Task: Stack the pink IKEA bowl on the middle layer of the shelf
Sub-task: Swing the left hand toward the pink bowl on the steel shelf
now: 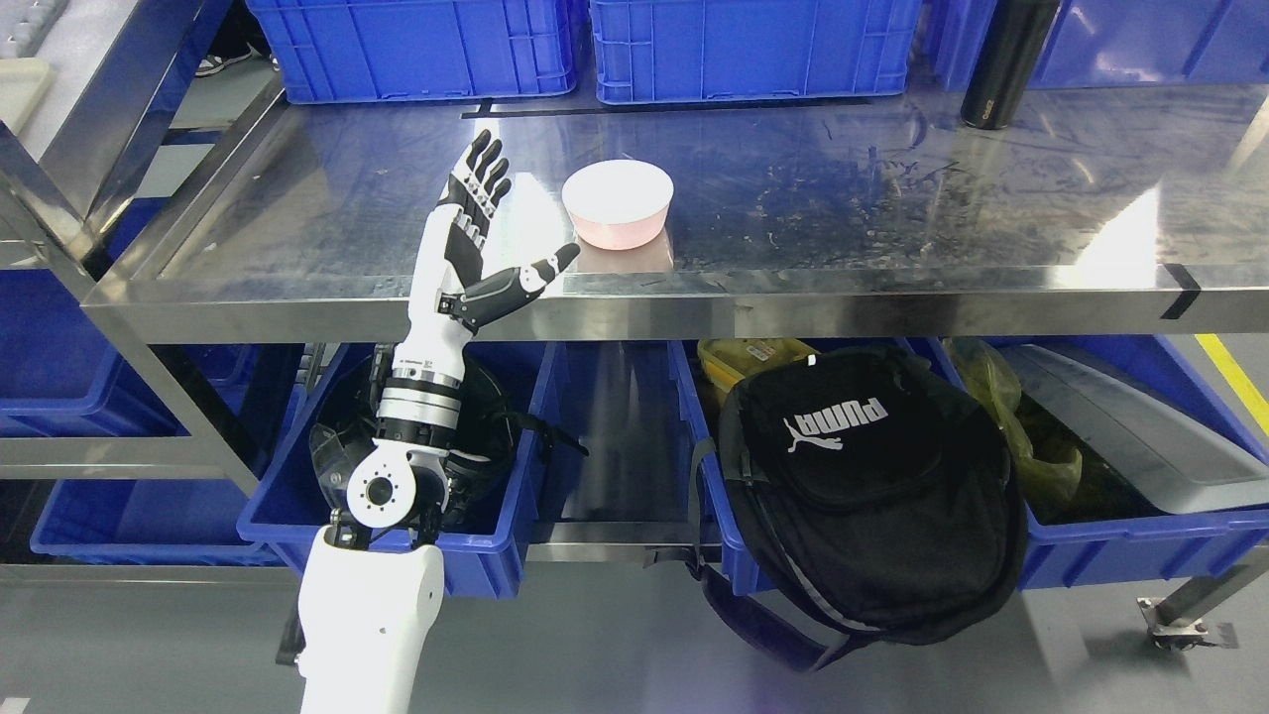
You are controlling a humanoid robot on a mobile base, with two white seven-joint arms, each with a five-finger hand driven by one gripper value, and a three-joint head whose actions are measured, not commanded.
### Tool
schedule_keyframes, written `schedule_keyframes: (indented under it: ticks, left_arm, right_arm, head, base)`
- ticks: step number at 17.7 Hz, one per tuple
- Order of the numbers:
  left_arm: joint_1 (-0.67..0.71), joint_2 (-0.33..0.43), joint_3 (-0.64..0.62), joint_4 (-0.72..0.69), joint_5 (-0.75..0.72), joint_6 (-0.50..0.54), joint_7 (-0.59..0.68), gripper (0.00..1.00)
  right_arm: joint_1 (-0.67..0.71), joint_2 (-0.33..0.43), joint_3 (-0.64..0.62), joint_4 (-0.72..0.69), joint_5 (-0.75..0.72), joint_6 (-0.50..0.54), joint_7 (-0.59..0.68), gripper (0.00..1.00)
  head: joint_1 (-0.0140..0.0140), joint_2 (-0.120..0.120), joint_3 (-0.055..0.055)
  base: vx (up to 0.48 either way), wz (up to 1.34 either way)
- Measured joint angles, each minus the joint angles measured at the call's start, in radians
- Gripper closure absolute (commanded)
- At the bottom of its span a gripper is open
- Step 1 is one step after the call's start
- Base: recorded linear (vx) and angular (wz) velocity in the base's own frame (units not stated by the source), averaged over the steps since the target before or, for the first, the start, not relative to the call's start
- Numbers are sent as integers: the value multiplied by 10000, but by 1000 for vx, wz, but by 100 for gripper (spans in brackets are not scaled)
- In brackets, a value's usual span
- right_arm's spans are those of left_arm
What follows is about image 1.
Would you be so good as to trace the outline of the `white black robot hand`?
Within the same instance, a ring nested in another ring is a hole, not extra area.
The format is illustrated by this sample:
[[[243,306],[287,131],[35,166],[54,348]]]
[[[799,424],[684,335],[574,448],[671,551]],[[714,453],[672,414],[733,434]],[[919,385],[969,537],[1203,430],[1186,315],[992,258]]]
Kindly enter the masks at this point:
[[[450,169],[424,223],[409,287],[409,332],[393,353],[396,378],[462,380],[463,351],[486,325],[530,304],[579,257],[563,243],[541,261],[486,276],[482,249],[511,191],[503,140],[480,131]]]

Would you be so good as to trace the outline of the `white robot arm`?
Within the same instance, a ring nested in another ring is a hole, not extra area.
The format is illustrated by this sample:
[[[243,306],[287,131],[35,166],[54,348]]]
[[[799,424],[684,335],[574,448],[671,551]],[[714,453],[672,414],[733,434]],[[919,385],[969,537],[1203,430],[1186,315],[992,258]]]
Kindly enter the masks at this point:
[[[409,710],[426,633],[443,601],[444,559],[426,533],[448,505],[444,462],[461,415],[464,367],[450,372],[393,369],[378,403],[387,421],[345,484],[353,521],[369,530],[404,528],[409,550],[353,547],[335,525],[313,538],[299,580],[305,633],[297,668],[303,713]]]

